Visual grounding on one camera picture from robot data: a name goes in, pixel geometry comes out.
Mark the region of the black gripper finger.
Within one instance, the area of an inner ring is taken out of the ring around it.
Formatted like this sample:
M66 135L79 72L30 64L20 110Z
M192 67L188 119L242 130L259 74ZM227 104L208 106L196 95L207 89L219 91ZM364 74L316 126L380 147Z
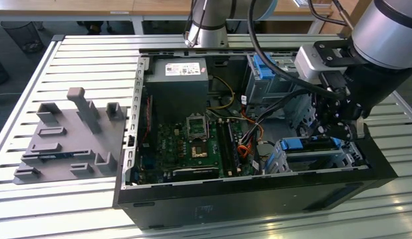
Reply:
M344 141L356 141L365 138L364 119L343 120L328 124L327 135Z
M312 107L315 109L315 114L313 121L311 123L312 135L327 135L327 125L341 121L337 113L340 105L341 103L339 100L313 94Z

